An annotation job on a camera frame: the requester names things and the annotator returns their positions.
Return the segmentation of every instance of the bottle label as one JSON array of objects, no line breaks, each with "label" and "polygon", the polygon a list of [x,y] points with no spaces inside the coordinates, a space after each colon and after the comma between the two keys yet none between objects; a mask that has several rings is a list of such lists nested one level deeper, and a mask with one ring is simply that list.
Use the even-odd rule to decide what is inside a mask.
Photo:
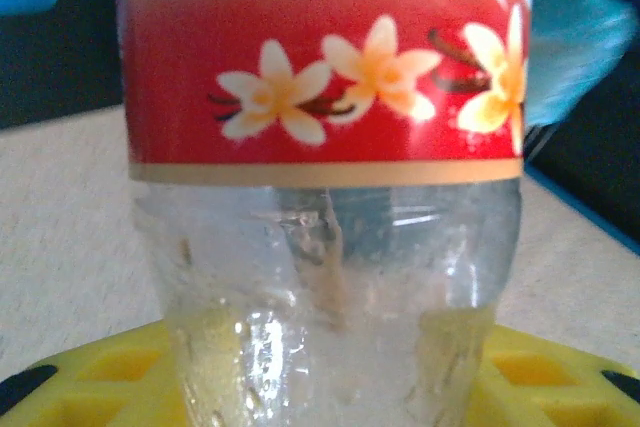
[{"label": "bottle label", "polygon": [[521,173],[530,0],[118,7],[137,180],[340,187]]}]

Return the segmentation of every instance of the yellow tray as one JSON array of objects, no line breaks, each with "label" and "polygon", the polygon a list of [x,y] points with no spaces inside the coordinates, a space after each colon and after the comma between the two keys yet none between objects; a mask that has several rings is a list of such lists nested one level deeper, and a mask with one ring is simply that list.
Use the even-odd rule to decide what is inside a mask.
[{"label": "yellow tray", "polygon": [[[164,324],[38,362],[58,372],[0,417],[0,427],[182,427]],[[640,404],[603,370],[609,360],[497,326],[487,340],[468,427],[640,427]]]}]

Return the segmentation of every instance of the red label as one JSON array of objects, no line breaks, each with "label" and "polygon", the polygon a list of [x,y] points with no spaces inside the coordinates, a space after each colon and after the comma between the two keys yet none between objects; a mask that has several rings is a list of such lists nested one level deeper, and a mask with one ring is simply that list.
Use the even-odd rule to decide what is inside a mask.
[{"label": "red label", "polygon": [[132,163],[517,162],[529,15],[527,0],[122,0]]}]

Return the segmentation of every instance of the gold stripe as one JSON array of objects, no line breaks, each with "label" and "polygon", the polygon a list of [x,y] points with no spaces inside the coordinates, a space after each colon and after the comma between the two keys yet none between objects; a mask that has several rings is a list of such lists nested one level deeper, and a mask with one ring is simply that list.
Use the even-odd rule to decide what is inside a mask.
[{"label": "gold stripe", "polygon": [[438,185],[513,179],[522,159],[441,160],[322,164],[138,164],[133,180],[189,185],[384,187]]}]

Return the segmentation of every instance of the dark background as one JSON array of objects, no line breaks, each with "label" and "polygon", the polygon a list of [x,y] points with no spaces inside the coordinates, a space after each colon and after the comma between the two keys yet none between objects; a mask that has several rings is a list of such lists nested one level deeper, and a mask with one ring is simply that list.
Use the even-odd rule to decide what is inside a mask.
[{"label": "dark background", "polygon": [[[121,103],[115,25],[114,0],[59,0],[43,14],[0,18],[0,129]],[[636,242],[639,114],[640,54],[628,52],[531,160]]]}]

